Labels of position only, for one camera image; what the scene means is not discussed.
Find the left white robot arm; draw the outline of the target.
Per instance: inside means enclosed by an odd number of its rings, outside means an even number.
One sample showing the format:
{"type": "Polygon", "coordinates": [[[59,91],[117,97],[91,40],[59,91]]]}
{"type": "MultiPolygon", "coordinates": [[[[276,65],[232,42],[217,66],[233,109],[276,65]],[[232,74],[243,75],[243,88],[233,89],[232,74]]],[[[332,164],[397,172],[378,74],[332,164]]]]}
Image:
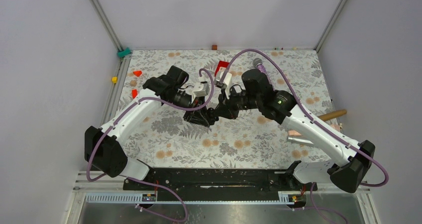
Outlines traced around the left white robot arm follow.
{"type": "Polygon", "coordinates": [[[167,74],[148,79],[137,96],[110,121],[99,128],[90,126],[85,132],[87,170],[92,167],[101,170],[99,178],[105,175],[132,178],[141,189],[150,189],[154,177],[149,173],[149,166],[129,158],[122,146],[137,125],[163,105],[186,112],[204,109],[213,97],[214,80],[213,74],[204,68],[200,69],[199,76],[192,93],[186,94],[181,87],[188,81],[189,74],[171,66],[167,74]]]}

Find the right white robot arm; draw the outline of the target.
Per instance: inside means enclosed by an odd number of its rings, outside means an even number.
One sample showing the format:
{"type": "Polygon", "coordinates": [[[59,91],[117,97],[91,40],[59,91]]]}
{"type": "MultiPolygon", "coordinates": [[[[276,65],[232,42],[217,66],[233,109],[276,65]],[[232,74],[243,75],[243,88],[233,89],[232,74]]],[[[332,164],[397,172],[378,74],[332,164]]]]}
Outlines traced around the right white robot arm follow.
{"type": "Polygon", "coordinates": [[[257,109],[267,119],[299,132],[330,157],[328,161],[292,164],[291,173],[285,177],[288,188],[298,190],[307,183],[332,182],[345,192],[356,192],[371,167],[368,158],[375,152],[372,142],[358,142],[342,135],[308,109],[301,108],[292,94],[275,90],[258,69],[242,74],[244,89],[240,93],[231,84],[231,74],[225,77],[223,74],[220,70],[215,78],[216,86],[222,89],[216,114],[235,119],[240,110],[257,109]]]}

